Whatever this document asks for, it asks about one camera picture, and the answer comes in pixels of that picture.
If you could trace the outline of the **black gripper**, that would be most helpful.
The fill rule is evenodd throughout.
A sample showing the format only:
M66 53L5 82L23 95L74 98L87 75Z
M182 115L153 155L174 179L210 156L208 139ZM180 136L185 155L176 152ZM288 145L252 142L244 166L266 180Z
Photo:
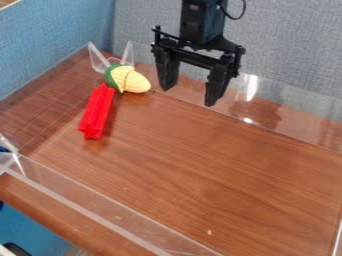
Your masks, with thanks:
M220 33L208 42L174 36L153 28L156 42L152 52L156 57L160 85L165 91L178 83L181 63L212 70L206 82L205 105L212 107L224 97L232 78L240 75L241 60L246 48L229 41Z

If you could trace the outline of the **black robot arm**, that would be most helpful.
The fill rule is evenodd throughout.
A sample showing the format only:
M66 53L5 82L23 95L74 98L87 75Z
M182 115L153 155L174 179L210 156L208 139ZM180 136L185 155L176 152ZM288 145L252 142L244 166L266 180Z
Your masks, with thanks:
M153 28L156 42L152 52L156 57L160 85L170 90L180 80L181 63L208 69L205 105L212 107L224 97L230 80L240 75L241 59L246 48L224 36L226 19L240 20L246 12L234 17L226 11L228 0L182 0L180 35Z

